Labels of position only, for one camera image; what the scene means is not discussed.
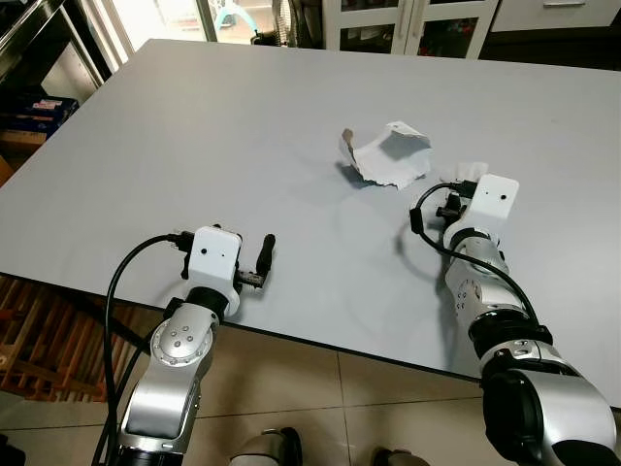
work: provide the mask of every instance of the silver metal casing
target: silver metal casing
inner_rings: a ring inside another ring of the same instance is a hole
[[[496,245],[487,238],[466,238],[455,250],[508,273]],[[453,259],[445,280],[453,293],[457,319],[465,329],[481,316],[498,310],[511,309],[524,314],[522,303],[505,282],[465,260]]]
[[[132,393],[119,444],[143,451],[185,453],[199,408],[200,380],[212,363],[218,319],[183,303],[151,338],[147,371]]]
[[[284,458],[284,442],[278,431],[264,431],[243,444],[229,466],[278,466]]]
[[[563,466],[552,447],[581,440],[614,449],[616,426],[609,405],[586,379],[545,372],[517,371],[537,392],[543,416],[541,462]]]

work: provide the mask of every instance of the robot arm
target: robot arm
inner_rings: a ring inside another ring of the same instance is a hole
[[[217,328],[237,311],[242,284],[263,286],[271,267],[274,235],[265,238],[256,273],[238,270],[239,235],[219,227],[181,235],[187,253],[181,276],[188,279],[189,293],[172,301],[172,316],[151,337],[150,362],[120,425],[118,464],[181,464]]]
[[[483,262],[453,257],[445,280],[480,360],[486,435],[520,464],[620,465],[603,396],[554,349],[523,291],[481,266],[508,274],[498,246],[517,189],[516,181],[484,175],[474,194],[472,187],[453,190],[438,209],[447,228],[437,249]],[[419,207],[411,211],[412,229],[424,237]]]

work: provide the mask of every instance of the glass cabinet door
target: glass cabinet door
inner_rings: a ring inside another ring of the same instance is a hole
[[[341,50],[390,53],[394,31],[394,24],[341,29]]]
[[[399,0],[341,0],[341,11],[369,10],[373,8],[397,8]]]
[[[478,58],[498,0],[420,0],[406,54]]]
[[[418,54],[466,58],[477,21],[477,17],[464,17],[425,22]]]
[[[326,49],[404,53],[413,3],[414,0],[324,0]]]

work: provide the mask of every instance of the cabinet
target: cabinet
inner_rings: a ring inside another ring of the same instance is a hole
[[[327,50],[477,58],[498,0],[323,0]]]
[[[621,0],[503,0],[492,31],[610,26]]]

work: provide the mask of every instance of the metal frame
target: metal frame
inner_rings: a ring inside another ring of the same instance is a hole
[[[116,68],[112,66],[109,57],[104,54],[104,49],[100,47],[97,35],[92,32],[92,26],[82,0],[67,0],[63,4],[63,8],[80,36],[88,55],[97,67],[97,71],[104,81],[107,80]]]
[[[86,49],[86,46],[84,45],[84,42],[82,41],[82,38],[80,37],[80,34],[78,34],[78,31],[76,30],[76,27],[74,26],[74,23],[71,21],[71,18],[67,14],[65,7],[61,6],[58,10],[60,14],[62,15],[63,19],[65,20],[65,24],[67,25],[69,32],[71,32],[71,43],[76,49],[76,52],[78,53],[78,56],[80,57],[82,63],[84,64],[86,71],[90,75],[90,78],[97,85],[97,87],[102,86],[104,84],[104,79],[99,73],[99,70],[97,70],[97,66],[95,65],[95,62],[90,57],[90,54],[88,53],[88,50]]]
[[[198,16],[203,23],[203,32],[208,42],[217,42],[217,35],[213,27],[212,10],[210,10],[209,0],[196,0]]]
[[[65,0],[38,0],[0,37],[0,81],[58,12]]]
[[[97,6],[93,0],[81,0],[82,9],[88,21],[92,24],[95,34],[94,39],[100,52],[104,55],[111,70],[116,71],[123,64],[123,58],[114,46],[114,39],[101,18]]]
[[[132,42],[127,35],[127,31],[125,30],[123,21],[121,21],[120,16],[118,15],[118,11],[114,6],[113,0],[99,1],[101,2],[104,11],[113,26],[114,32],[116,33],[116,37],[120,41],[120,45],[122,46],[123,51],[125,51],[127,58],[130,58],[136,51],[134,50],[134,46],[132,46]]]

